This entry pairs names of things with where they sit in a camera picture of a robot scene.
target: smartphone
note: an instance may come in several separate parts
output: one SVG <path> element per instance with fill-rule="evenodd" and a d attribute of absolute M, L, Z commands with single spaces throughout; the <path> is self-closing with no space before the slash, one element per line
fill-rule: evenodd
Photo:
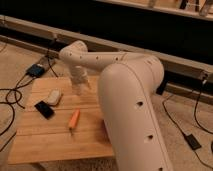
<path fill-rule="evenodd" d="M 44 101 L 40 101 L 35 105 L 35 108 L 46 118 L 49 119 L 54 111 Z"/>

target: wire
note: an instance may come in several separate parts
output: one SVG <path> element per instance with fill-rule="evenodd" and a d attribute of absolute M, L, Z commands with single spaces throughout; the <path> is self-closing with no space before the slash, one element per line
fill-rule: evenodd
<path fill-rule="evenodd" d="M 200 101 L 200 97 L 201 97 L 201 94 L 202 94 L 202 90 L 203 90 L 203 85 L 201 86 L 200 88 L 200 91 L 199 91 L 199 94 L 198 94 L 198 97 L 197 97 L 197 100 L 196 100 L 196 104 L 195 104 L 195 108 L 194 108 L 194 119 L 195 119 L 195 122 L 197 123 L 197 125 L 199 126 L 199 128 L 209 134 L 213 134 L 212 131 L 208 130 L 207 128 L 205 128 L 198 120 L 197 118 L 197 107 L 198 107 L 198 104 L 199 104 L 199 101 Z"/>
<path fill-rule="evenodd" d="M 181 134 L 183 136 L 185 136 L 185 133 L 183 132 L 183 130 L 181 129 L 181 127 L 178 125 L 178 123 L 171 117 L 171 115 L 169 114 L 167 108 L 166 108 L 166 102 L 172 98 L 174 96 L 174 94 L 170 95 L 168 98 L 166 98 L 163 102 L 162 102 L 162 105 L 163 105 L 163 108 L 167 114 L 167 116 L 169 117 L 169 119 L 175 124 L 175 126 L 179 129 L 179 131 L 181 132 Z"/>
<path fill-rule="evenodd" d="M 49 65 L 51 71 L 53 72 L 53 74 L 55 75 L 55 77 L 58 77 L 58 75 L 56 74 L 56 72 L 53 70 L 52 65 L 50 64 L 50 57 L 49 57 L 50 47 L 56 42 L 56 40 L 57 40 L 57 39 L 53 39 L 53 40 L 50 42 L 50 44 L 48 45 L 48 48 L 47 48 L 47 52 L 46 52 L 45 57 L 47 58 L 48 65 Z"/>
<path fill-rule="evenodd" d="M 21 108 L 24 108 L 24 106 L 22 106 L 19 101 L 22 99 L 22 93 L 19 91 L 20 88 L 23 88 L 23 87 L 26 87 L 28 86 L 35 78 L 32 78 L 30 81 L 28 81 L 27 83 L 25 84 L 22 84 L 22 85 L 19 85 L 21 84 L 21 82 L 24 80 L 24 78 L 26 77 L 26 74 L 23 75 L 21 77 L 21 79 L 16 83 L 15 87 L 14 88 L 2 88 L 0 89 L 0 91 L 8 91 L 8 93 L 6 94 L 5 96 L 5 101 L 1 101 L 0 104 L 3 104 L 3 105 L 8 105 L 11 110 L 12 110 L 12 119 L 10 121 L 10 123 L 8 124 L 8 126 L 2 131 L 0 132 L 0 136 L 3 136 L 9 129 L 10 127 L 12 126 L 13 122 L 14 122 L 14 119 L 15 119 L 15 108 L 14 108 L 14 104 L 18 104 Z M 9 95 L 10 93 L 14 93 L 14 97 L 15 97 L 15 101 L 9 101 Z M 0 149 L 0 152 L 2 152 L 4 150 L 4 148 L 7 146 L 7 144 L 12 140 L 12 138 L 16 135 L 16 132 L 7 140 L 7 142 L 2 146 L 2 148 Z"/>
<path fill-rule="evenodd" d="M 191 94 L 193 93 L 194 90 L 191 90 L 190 92 L 187 92 L 187 93 L 179 93 L 177 95 L 188 95 L 188 94 Z M 169 97 L 167 97 L 163 102 L 162 102 L 162 105 L 163 105 L 163 108 L 166 112 L 166 115 L 169 117 L 169 119 L 175 124 L 175 126 L 179 129 L 179 131 L 181 132 L 181 134 L 183 136 L 186 136 L 186 134 L 184 133 L 184 131 L 181 129 L 181 127 L 178 125 L 178 123 L 172 118 L 172 116 L 170 115 L 170 113 L 168 112 L 167 108 L 166 108 L 166 102 L 171 99 L 172 97 L 174 96 L 174 94 L 170 95 Z"/>
<path fill-rule="evenodd" d="M 209 164 L 206 164 L 205 162 L 203 162 L 203 161 L 200 159 L 200 157 L 199 157 L 199 155 L 197 154 L 196 151 L 194 151 L 194 153 L 195 153 L 195 155 L 197 156 L 198 160 L 200 161 L 200 163 L 201 163 L 202 165 L 204 165 L 204 166 L 206 166 L 206 167 L 208 167 L 208 168 L 210 168 L 210 169 L 213 170 L 213 166 L 210 166 Z"/>
<path fill-rule="evenodd" d="M 6 101 L 6 102 L 8 102 L 8 103 L 10 103 L 10 104 L 17 104 L 19 107 L 21 107 L 21 108 L 23 108 L 23 109 L 24 109 L 25 107 L 22 106 L 22 105 L 19 103 L 20 99 L 22 98 L 22 94 L 19 93 L 19 92 L 16 91 L 16 90 L 28 86 L 28 85 L 35 79 L 35 78 L 32 78 L 32 79 L 31 79 L 29 82 L 27 82 L 26 84 L 21 85 L 21 86 L 18 86 L 18 85 L 20 84 L 20 82 L 25 78 L 25 76 L 26 76 L 26 75 L 24 75 L 24 76 L 20 79 L 20 81 L 16 84 L 15 88 L 10 89 L 10 91 L 7 93 L 7 95 L 6 95 L 6 97 L 5 97 L 5 101 Z M 15 97 L 15 101 L 14 101 L 14 102 L 9 101 L 9 95 L 10 95 L 11 92 L 14 92 L 14 97 Z"/>
<path fill-rule="evenodd" d="M 199 99 L 200 99 L 201 92 L 202 92 L 202 89 L 200 89 L 200 93 L 199 93 L 199 96 L 198 96 L 198 98 L 197 98 L 197 103 L 196 103 L 195 109 L 197 108 L 197 104 L 198 104 L 198 101 L 199 101 Z M 163 105 L 163 107 L 164 107 L 164 110 L 165 110 L 167 116 L 168 116 L 169 119 L 175 124 L 175 126 L 176 126 L 176 127 L 178 128 L 178 130 L 181 132 L 181 134 L 182 134 L 182 136 L 184 137 L 184 140 L 185 140 L 186 134 L 185 134 L 184 131 L 181 129 L 181 127 L 178 125 L 178 123 L 171 117 L 171 115 L 169 114 L 169 112 L 168 112 L 168 110 L 167 110 L 167 108 L 166 108 L 166 102 L 167 102 L 169 99 L 171 99 L 173 96 L 174 96 L 174 94 L 172 94 L 172 95 L 170 95 L 168 98 L 166 98 L 166 99 L 162 102 L 162 105 Z M 206 166 L 206 167 L 212 169 L 212 171 L 213 171 L 213 167 L 210 166 L 209 164 L 206 164 L 205 162 L 203 162 L 203 161 L 200 159 L 200 157 L 199 157 L 199 155 L 197 154 L 197 152 L 196 152 L 195 150 L 193 150 L 193 151 L 194 151 L 195 155 L 197 156 L 199 162 L 200 162 L 202 165 L 204 165 L 204 166 Z"/>
<path fill-rule="evenodd" d="M 14 132 L 13 135 L 7 140 L 7 142 L 1 147 L 0 152 L 2 152 L 5 147 L 9 144 L 9 142 L 13 139 L 17 132 Z"/>

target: wooden tabletop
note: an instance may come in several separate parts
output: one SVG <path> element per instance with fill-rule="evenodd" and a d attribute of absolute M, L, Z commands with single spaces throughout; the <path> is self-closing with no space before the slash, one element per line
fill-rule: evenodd
<path fill-rule="evenodd" d="M 97 77 L 90 77 L 90 88 L 81 91 L 71 86 L 67 77 L 40 78 L 34 81 L 26 109 L 18 124 L 17 135 L 9 154 L 9 164 L 37 163 L 113 156 L 102 113 L 97 101 Z M 54 116 L 45 119 L 34 107 L 53 89 L 63 96 Z M 68 122 L 75 109 L 80 118 L 71 135 Z"/>

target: white eraser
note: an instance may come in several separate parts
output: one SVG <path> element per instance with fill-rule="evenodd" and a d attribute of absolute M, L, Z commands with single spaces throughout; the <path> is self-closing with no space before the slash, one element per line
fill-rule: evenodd
<path fill-rule="evenodd" d="M 45 102 L 48 105 L 55 106 L 60 101 L 61 96 L 62 96 L 62 93 L 60 90 L 52 90 L 50 94 L 48 95 L 47 99 L 45 99 Z"/>

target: gray carpet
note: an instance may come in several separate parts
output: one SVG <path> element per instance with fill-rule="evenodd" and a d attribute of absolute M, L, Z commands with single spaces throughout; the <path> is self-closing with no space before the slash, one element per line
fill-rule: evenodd
<path fill-rule="evenodd" d="M 0 53 L 0 88 L 12 88 L 16 82 L 25 73 L 26 68 L 31 66 L 34 62 L 39 60 L 42 54 L 35 53 L 20 47 L 13 45 L 7 45 L 5 50 Z M 68 76 L 68 70 L 66 66 L 57 60 L 53 69 L 59 76 Z M 54 76 L 51 71 L 46 73 L 44 77 Z M 28 97 L 31 86 L 22 89 L 23 100 L 22 104 L 25 104 Z M 169 93 L 165 92 L 163 97 L 154 95 L 153 105 L 156 111 L 156 115 L 159 121 L 159 125 L 165 140 L 168 153 L 173 164 L 175 171 L 211 171 L 201 165 L 195 156 L 194 152 L 190 150 L 188 145 L 183 140 L 180 132 L 169 120 L 162 107 L 162 101 L 165 97 L 168 97 Z M 0 101 L 4 100 L 4 93 L 0 93 Z M 213 155 L 210 150 L 210 143 L 213 140 L 213 136 L 207 134 L 197 128 L 193 119 L 193 107 L 195 101 L 174 96 L 167 102 L 167 108 L 172 117 L 180 124 L 186 134 L 193 133 L 199 142 L 202 144 L 202 148 L 197 150 L 200 158 L 213 165 Z M 3 145 L 5 140 L 10 137 L 16 130 L 18 121 L 21 118 L 23 109 L 16 108 L 16 119 L 11 129 L 2 137 L 0 137 L 0 145 Z M 198 116 L 202 124 L 209 129 L 213 130 L 213 106 L 200 103 L 198 107 Z M 6 106 L 0 105 L 0 131 L 8 124 L 11 119 L 10 109 Z M 36 170 L 29 164 L 20 165 L 8 165 L 7 157 L 11 148 L 12 142 L 0 153 L 0 170 L 2 171 L 30 171 Z M 49 171 L 116 171 L 116 162 L 114 158 L 100 158 L 100 159 L 85 159 L 85 160 L 73 160 L 73 161 L 57 161 L 42 163 L 42 165 Z"/>

